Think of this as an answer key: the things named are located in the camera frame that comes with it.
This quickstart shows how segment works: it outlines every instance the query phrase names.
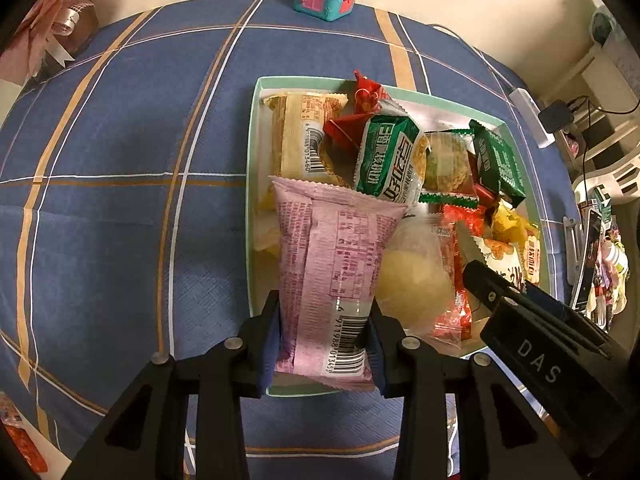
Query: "pink wrapping paper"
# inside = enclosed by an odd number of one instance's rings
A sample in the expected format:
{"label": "pink wrapping paper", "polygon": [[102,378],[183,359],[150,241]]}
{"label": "pink wrapping paper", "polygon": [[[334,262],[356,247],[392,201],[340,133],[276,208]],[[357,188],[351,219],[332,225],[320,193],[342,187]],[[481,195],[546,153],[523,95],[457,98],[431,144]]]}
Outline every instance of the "pink wrapping paper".
{"label": "pink wrapping paper", "polygon": [[53,22],[64,0],[38,0],[15,31],[0,56],[0,78],[24,85],[40,68]]}
{"label": "pink wrapping paper", "polygon": [[273,177],[280,221],[282,348],[276,370],[332,386],[366,383],[355,341],[373,301],[385,243],[406,204]]}

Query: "chair backrest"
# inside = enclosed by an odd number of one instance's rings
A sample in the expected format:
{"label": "chair backrest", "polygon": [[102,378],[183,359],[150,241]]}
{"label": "chair backrest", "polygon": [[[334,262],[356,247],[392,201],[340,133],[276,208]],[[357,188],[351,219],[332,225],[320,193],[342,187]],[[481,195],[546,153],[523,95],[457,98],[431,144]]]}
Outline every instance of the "chair backrest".
{"label": "chair backrest", "polygon": [[575,179],[573,188],[577,203],[586,200],[584,180],[586,190],[602,184],[613,205],[631,202],[640,197],[640,144],[616,163]]}

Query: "blue tablecloth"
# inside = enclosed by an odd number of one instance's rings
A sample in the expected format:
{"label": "blue tablecloth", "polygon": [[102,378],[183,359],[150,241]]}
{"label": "blue tablecloth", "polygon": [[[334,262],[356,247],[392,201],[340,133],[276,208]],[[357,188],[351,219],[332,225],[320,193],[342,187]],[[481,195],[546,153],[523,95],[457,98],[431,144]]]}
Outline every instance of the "blue tablecloth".
{"label": "blue tablecloth", "polygon": [[[357,68],[503,119],[534,188],[550,292],[566,299],[568,175],[485,65],[395,14],[356,6],[326,23],[291,4],[192,0],[113,23],[0,130],[0,388],[69,457],[152,352],[200,354],[247,318],[245,156],[263,75]],[[377,393],[246,400],[252,478],[391,478],[401,413]]]}

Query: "power strip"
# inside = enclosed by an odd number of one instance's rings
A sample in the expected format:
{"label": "power strip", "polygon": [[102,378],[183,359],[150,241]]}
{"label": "power strip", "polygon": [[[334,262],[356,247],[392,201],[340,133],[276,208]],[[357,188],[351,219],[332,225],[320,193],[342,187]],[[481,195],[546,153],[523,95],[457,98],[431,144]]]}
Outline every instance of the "power strip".
{"label": "power strip", "polygon": [[518,111],[524,117],[527,126],[531,130],[531,134],[539,148],[546,148],[556,138],[552,134],[548,134],[538,118],[540,108],[536,105],[533,97],[524,88],[516,88],[509,94],[509,99]]}

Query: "barcode number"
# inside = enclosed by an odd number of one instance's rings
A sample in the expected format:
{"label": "barcode number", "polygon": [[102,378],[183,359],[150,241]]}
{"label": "barcode number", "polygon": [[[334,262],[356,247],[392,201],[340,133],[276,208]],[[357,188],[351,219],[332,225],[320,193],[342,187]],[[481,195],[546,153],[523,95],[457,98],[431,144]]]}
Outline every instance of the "barcode number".
{"label": "barcode number", "polygon": [[322,161],[320,160],[320,143],[324,133],[315,128],[307,128],[306,134],[309,141],[309,161],[307,165],[307,173],[320,173],[326,171]]}
{"label": "barcode number", "polygon": [[338,343],[338,354],[335,357],[334,374],[355,374],[364,364],[364,349],[356,348],[355,342],[364,330],[366,317],[340,316],[342,331]]}

